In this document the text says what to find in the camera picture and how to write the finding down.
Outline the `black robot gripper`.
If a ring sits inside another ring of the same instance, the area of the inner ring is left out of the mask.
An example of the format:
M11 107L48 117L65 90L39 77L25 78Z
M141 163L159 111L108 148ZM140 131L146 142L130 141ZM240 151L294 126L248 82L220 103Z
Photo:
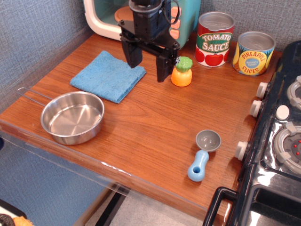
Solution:
M172 74L177 57L179 43L169 33L171 23L170 0L130 0L133 21L121 20L121 44L131 68L137 67L143 59L142 50L157 57L157 81Z

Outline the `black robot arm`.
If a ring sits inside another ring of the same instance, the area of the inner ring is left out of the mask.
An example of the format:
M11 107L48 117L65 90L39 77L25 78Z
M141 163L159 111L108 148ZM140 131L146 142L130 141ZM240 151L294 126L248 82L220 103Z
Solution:
M157 81L163 82L173 71L180 44L170 35L171 1L130 0L133 21L120 20L120 40L131 68L143 59L143 51L156 57Z

